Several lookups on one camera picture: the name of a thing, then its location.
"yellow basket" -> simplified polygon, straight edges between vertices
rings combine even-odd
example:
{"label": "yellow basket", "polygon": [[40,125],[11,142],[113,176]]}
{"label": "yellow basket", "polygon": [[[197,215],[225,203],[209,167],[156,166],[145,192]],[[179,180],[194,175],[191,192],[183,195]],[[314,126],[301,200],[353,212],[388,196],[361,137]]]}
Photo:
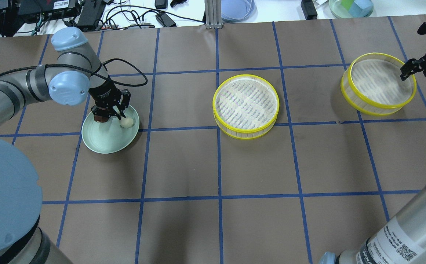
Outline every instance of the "yellow basket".
{"label": "yellow basket", "polygon": [[278,109],[280,101],[275,88],[250,74],[227,79],[213,97],[218,127],[235,139],[251,140],[265,135],[275,124]]}
{"label": "yellow basket", "polygon": [[405,81],[400,79],[402,65],[401,60],[383,53],[361,55],[343,74],[343,96],[364,114],[387,116],[397,112],[417,91],[413,75]]}

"metal post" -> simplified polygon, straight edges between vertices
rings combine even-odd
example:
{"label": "metal post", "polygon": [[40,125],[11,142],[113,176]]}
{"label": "metal post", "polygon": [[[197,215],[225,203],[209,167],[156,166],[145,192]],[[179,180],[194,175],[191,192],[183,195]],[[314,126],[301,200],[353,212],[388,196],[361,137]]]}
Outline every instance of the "metal post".
{"label": "metal post", "polygon": [[205,0],[205,13],[207,29],[223,28],[223,19],[221,18],[221,0]]}

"white mesh basket bottom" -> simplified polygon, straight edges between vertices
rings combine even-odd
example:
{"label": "white mesh basket bottom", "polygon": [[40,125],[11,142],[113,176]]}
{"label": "white mesh basket bottom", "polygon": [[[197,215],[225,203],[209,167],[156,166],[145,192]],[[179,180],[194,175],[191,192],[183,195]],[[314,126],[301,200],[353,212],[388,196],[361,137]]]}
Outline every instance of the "white mesh basket bottom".
{"label": "white mesh basket bottom", "polygon": [[402,81],[400,67],[378,59],[362,60],[353,65],[352,80],[356,88],[370,100],[398,105],[409,100],[414,84]]}
{"label": "white mesh basket bottom", "polygon": [[273,120],[278,111],[278,101],[270,85],[259,79],[240,77],[220,87],[215,108],[226,124],[251,130]]}

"white ball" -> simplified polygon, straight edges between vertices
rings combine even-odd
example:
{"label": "white ball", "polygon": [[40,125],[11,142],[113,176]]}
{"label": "white ball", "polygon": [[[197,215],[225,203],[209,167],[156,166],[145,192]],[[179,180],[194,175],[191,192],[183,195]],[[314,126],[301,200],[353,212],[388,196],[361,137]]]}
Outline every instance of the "white ball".
{"label": "white ball", "polygon": [[120,126],[124,128],[129,128],[134,124],[134,120],[130,117],[122,117],[120,120]]}

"qr code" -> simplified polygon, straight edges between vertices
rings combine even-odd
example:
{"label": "qr code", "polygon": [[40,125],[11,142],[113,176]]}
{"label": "qr code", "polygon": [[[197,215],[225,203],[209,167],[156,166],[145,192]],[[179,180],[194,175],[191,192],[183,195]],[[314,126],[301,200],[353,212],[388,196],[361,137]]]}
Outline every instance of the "qr code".
{"label": "qr code", "polygon": [[399,255],[401,255],[406,261],[410,261],[411,259],[417,256],[417,253],[413,252],[406,245],[402,245],[402,247],[399,247],[396,252],[399,253]]}

